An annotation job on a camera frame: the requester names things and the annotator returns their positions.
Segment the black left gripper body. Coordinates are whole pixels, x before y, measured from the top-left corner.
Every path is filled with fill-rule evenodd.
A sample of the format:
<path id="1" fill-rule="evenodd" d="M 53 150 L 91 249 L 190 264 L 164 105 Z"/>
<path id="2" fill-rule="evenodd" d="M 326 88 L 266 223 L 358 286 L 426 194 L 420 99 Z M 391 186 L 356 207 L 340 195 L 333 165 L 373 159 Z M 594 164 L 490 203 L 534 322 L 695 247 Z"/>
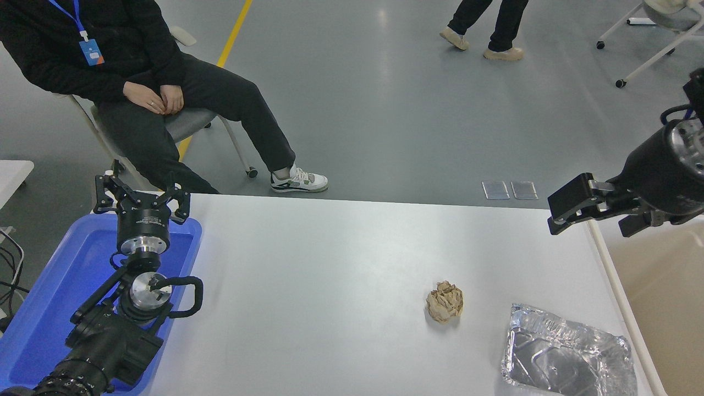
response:
<path id="1" fill-rule="evenodd" d="M 135 240 L 138 237 L 158 238 L 169 243 L 169 216 L 167 205 L 153 206 L 153 200 L 141 199 L 138 203 L 122 200 L 117 203 L 117 243 Z"/>

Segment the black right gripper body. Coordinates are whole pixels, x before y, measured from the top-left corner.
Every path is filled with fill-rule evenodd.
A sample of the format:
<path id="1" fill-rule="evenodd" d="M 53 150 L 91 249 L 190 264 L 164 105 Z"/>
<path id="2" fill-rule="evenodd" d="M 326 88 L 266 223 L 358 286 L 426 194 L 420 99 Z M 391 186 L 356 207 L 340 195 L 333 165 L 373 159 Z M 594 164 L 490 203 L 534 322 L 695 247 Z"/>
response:
<path id="1" fill-rule="evenodd" d="M 613 179 L 657 210 L 684 216 L 702 209 L 702 130 L 666 125 L 628 155 Z"/>

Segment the seated person's left hand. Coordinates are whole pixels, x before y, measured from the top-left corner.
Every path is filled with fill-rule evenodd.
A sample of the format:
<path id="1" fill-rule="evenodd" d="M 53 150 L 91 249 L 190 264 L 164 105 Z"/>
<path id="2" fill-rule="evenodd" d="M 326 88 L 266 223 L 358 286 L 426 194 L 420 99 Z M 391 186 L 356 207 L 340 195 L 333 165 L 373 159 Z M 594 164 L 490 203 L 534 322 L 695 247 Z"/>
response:
<path id="1" fill-rule="evenodd" d="M 123 95 L 134 105 L 141 106 L 155 114 L 166 115 L 165 105 L 156 92 L 141 84 L 125 82 Z"/>

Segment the seated person's right hand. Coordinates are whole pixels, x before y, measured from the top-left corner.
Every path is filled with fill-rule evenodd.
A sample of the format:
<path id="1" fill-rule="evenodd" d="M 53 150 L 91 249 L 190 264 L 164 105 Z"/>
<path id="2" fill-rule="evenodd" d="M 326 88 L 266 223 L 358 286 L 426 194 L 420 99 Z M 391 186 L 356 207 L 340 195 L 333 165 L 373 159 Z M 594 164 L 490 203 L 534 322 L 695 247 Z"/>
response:
<path id="1" fill-rule="evenodd" d="M 163 114 L 176 114 L 183 109 L 183 88 L 179 85 L 161 85 L 160 95 L 163 103 Z"/>

